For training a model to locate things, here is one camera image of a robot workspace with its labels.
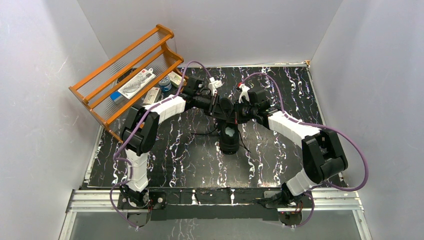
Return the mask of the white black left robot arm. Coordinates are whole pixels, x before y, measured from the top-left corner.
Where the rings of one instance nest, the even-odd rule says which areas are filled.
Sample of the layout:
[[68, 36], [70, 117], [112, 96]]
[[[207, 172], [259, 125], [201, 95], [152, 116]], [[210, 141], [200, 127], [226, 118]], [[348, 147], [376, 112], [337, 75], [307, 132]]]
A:
[[131, 207], [144, 208], [151, 202], [148, 157], [156, 142], [158, 127], [165, 120], [191, 108], [202, 109], [215, 120], [214, 129], [219, 133], [220, 150], [228, 155], [238, 151], [240, 135], [236, 108], [231, 100], [218, 96], [217, 89], [222, 85], [220, 80], [213, 77], [209, 78], [208, 85], [199, 78], [190, 77], [179, 95], [170, 95], [157, 103], [131, 108], [121, 132], [123, 147], [114, 155], [115, 160], [126, 162], [128, 176], [118, 186]]

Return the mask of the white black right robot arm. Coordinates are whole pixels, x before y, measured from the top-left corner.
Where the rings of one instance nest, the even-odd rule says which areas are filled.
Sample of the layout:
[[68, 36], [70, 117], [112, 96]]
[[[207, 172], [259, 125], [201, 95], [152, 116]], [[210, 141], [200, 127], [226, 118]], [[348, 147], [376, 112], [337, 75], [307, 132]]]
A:
[[263, 90], [254, 91], [244, 84], [235, 104], [236, 119], [254, 119], [265, 128], [290, 139], [302, 150], [302, 169], [281, 186], [281, 193], [269, 197], [272, 203], [295, 207], [302, 194], [348, 168], [348, 161], [334, 130], [310, 126], [271, 106]]

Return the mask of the black mesh shoe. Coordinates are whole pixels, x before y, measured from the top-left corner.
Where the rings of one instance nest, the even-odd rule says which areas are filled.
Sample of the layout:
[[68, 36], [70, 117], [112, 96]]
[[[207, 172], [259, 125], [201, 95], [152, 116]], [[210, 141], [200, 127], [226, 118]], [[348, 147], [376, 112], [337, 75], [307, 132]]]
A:
[[222, 119], [217, 121], [220, 134], [219, 147], [223, 154], [233, 155], [240, 147], [239, 129], [235, 119], [234, 104], [228, 98], [220, 98], [219, 107], [223, 114]]

